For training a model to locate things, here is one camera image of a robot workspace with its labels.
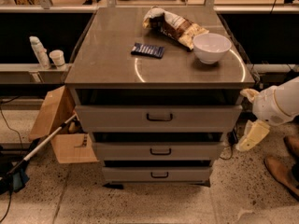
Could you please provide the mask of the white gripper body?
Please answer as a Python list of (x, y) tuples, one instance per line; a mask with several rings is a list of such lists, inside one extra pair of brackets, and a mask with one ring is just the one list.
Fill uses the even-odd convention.
[(278, 126), (292, 120), (292, 118), (278, 106), (275, 95), (276, 90), (277, 86), (271, 86), (259, 92), (253, 101), (253, 114), (257, 119), (270, 126)]

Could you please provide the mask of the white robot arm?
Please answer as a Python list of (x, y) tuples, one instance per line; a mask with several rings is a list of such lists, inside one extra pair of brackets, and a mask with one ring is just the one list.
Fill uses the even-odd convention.
[(256, 120), (247, 121), (244, 134), (236, 144), (238, 151), (251, 150), (272, 127), (290, 122), (299, 115), (299, 77), (262, 91), (244, 89), (240, 94), (252, 103)]

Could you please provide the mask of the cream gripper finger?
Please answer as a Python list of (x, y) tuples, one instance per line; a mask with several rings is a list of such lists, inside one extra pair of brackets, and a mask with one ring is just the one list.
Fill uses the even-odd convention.
[(248, 120), (244, 134), (236, 144), (238, 151), (249, 151), (260, 144), (263, 139), (269, 134), (270, 126), (262, 120), (250, 121)]
[(259, 93), (254, 89), (243, 89), (240, 94), (253, 103)]

